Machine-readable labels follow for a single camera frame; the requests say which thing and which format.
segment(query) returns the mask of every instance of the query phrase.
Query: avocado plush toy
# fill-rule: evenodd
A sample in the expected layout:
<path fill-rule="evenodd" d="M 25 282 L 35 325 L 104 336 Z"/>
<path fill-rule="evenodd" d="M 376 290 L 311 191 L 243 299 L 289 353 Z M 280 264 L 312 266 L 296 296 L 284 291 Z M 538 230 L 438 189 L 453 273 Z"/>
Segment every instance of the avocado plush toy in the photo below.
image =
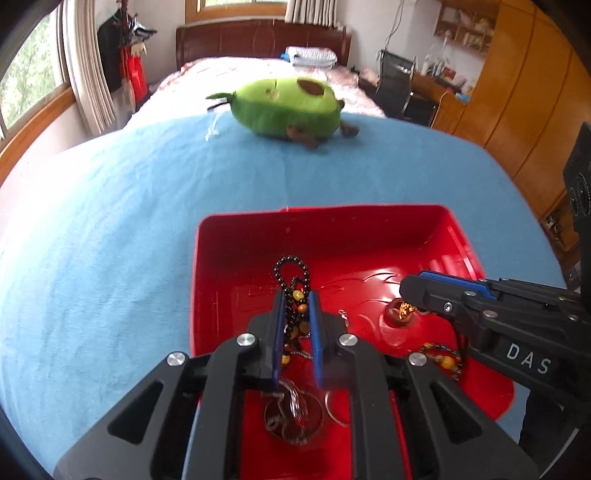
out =
<path fill-rule="evenodd" d="M 346 137 L 359 133 L 340 119 L 344 101 L 337 100 L 327 84 L 311 78 L 257 80 L 234 93 L 207 98 L 223 99 L 209 109 L 229 103 L 236 120 L 257 134 L 289 138 L 310 148 L 339 127 Z"/>

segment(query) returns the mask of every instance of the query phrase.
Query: curtain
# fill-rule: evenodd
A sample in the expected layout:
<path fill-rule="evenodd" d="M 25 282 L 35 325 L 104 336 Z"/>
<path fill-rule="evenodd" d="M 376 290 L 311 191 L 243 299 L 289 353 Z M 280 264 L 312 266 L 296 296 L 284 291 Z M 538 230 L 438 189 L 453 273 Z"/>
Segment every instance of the curtain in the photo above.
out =
<path fill-rule="evenodd" d="M 64 0 L 64 49 L 70 84 L 89 132 L 116 128 L 115 106 L 100 63 L 95 0 Z"/>
<path fill-rule="evenodd" d="M 285 21 L 287 23 L 306 23 L 336 26 L 337 0 L 287 0 Z"/>

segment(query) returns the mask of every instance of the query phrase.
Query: wooden wardrobe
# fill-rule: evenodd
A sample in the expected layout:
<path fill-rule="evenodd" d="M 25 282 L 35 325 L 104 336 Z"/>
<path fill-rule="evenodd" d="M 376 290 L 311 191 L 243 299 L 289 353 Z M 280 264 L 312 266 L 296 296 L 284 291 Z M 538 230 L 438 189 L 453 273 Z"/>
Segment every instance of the wooden wardrobe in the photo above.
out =
<path fill-rule="evenodd" d="M 444 130 L 481 145 L 499 162 L 563 268 L 571 267 L 578 260 L 579 239 L 562 169 L 581 124 L 591 121 L 591 77 L 560 30 L 530 0 L 501 0 L 472 99 L 454 114 L 453 122 L 441 122 Z"/>

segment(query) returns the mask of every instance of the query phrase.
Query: wooden headboard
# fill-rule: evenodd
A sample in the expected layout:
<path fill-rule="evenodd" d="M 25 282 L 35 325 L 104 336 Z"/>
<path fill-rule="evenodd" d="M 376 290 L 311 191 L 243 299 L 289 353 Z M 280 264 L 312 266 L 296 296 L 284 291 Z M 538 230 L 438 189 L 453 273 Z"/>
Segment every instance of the wooden headboard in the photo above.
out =
<path fill-rule="evenodd" d="M 345 29 L 274 19 L 187 25 L 177 28 L 177 68 L 205 57 L 279 58 L 289 46 L 330 48 L 347 66 L 351 35 Z"/>

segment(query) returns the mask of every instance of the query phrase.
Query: blue cloth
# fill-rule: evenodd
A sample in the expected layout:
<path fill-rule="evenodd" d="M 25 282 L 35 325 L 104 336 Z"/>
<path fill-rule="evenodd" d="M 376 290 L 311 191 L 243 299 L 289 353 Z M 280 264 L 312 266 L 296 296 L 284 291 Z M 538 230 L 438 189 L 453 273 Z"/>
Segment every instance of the blue cloth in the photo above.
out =
<path fill-rule="evenodd" d="M 43 201 L 15 215 L 0 244 L 0 401 L 46 469 L 166 354 L 189 351 L 194 235 L 212 213 L 443 204 L 489 277 L 563 286 L 536 219 L 484 150 L 345 117 L 358 137 L 336 134 L 314 151 L 224 113 L 208 141 L 213 114 L 117 132 L 54 160 Z M 514 438 L 526 397 L 520 388 L 500 421 Z"/>

